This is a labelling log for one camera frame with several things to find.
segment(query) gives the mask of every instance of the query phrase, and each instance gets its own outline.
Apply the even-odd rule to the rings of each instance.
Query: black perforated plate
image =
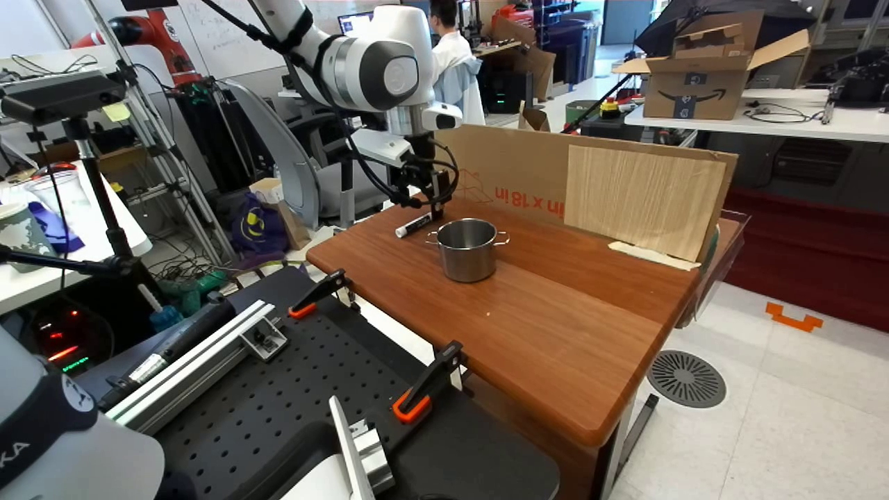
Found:
[[[274,296],[282,310],[299,296],[293,284],[307,286],[305,274],[285,268],[253,293]],[[167,464],[191,481],[196,497],[268,497],[299,474],[316,450],[336,447],[331,393],[339,393],[350,421],[373,420],[386,443],[391,421],[374,417],[423,371],[420,360],[386,342],[359,310],[334,300],[280,329],[288,336],[282,352],[266,364],[248,357],[159,432]],[[441,400],[389,460],[396,488],[386,497],[549,497],[559,482],[549,457],[496,427],[463,393]]]

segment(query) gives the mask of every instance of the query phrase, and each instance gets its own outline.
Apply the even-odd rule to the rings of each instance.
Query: wooden tabletop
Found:
[[[612,252],[563,225],[538,225],[485,203],[453,199],[448,220],[484,217],[510,235],[484,284],[443,278],[438,252],[395,227],[417,210],[384,210],[307,249],[345,268],[355,291],[437,346],[460,342],[467,366],[581,443],[603,443],[660,350],[696,271]]]

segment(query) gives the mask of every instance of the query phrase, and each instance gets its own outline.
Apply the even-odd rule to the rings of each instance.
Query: white wall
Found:
[[[64,46],[41,17],[36,0],[2,0],[0,57],[10,52],[48,52]]]

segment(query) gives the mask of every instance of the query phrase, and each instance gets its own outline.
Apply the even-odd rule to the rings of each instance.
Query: metal pot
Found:
[[[496,225],[463,217],[437,227],[434,245],[441,249],[443,274],[455,284],[474,284],[495,274],[495,246],[507,245]]]

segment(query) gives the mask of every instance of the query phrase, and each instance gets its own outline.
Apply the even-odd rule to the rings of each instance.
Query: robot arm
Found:
[[[427,28],[413,7],[378,7],[373,32],[361,38],[318,29],[303,0],[253,0],[253,7],[268,29],[260,42],[298,66],[303,91],[321,106],[389,110],[424,99],[430,88],[430,54],[413,49],[423,38],[427,46]]]
[[[266,32],[203,0],[227,22],[285,54],[310,99],[346,110],[386,110],[389,132],[455,127],[460,110],[434,99],[434,49],[420,7],[378,6],[364,36],[325,32],[303,0],[250,0]]]

